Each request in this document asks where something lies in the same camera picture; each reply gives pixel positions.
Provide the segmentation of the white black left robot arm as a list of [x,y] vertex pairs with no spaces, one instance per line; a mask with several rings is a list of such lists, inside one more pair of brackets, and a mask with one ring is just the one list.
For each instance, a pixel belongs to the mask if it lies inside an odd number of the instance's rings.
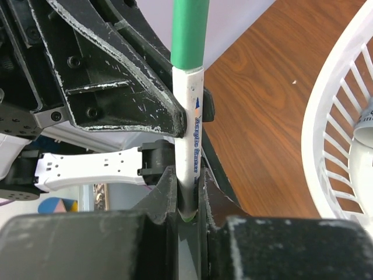
[[93,183],[192,197],[203,68],[180,70],[135,1],[1,2],[1,197]]

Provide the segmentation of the dark green pen cap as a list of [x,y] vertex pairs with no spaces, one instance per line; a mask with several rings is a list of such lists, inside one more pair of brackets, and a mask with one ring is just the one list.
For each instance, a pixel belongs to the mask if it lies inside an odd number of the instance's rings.
[[182,70],[203,65],[209,13],[207,0],[173,2],[171,63]]

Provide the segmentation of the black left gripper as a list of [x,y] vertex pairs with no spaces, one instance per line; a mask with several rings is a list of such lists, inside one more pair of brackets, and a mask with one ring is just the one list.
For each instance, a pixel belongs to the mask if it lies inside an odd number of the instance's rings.
[[1,1],[1,133],[38,137],[68,121],[28,1]]

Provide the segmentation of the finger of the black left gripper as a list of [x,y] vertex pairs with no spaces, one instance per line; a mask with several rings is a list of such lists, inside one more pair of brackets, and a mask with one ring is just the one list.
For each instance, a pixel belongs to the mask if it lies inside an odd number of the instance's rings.
[[185,134],[170,53],[136,2],[47,1],[46,55],[74,127]]
[[172,89],[171,51],[161,42],[140,11],[136,1],[108,1],[115,28],[137,51],[157,77]]

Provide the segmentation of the white pen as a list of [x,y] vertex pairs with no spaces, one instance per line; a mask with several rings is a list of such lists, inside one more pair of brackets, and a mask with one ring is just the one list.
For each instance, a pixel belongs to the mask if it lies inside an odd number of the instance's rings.
[[203,82],[202,67],[172,69],[173,94],[186,114],[186,131],[175,139],[175,170],[178,179],[178,209],[183,221],[191,221],[198,210],[198,184],[202,154]]

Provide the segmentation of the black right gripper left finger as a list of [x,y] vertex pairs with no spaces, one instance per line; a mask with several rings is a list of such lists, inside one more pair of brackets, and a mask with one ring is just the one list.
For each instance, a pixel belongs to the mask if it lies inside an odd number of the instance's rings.
[[1,229],[2,279],[177,279],[173,167],[132,209],[23,215]]

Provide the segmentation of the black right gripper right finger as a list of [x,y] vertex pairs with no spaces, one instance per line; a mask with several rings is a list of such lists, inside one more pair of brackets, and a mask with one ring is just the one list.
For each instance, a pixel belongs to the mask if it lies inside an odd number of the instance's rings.
[[372,239],[343,219],[253,217],[203,168],[200,279],[371,279]]

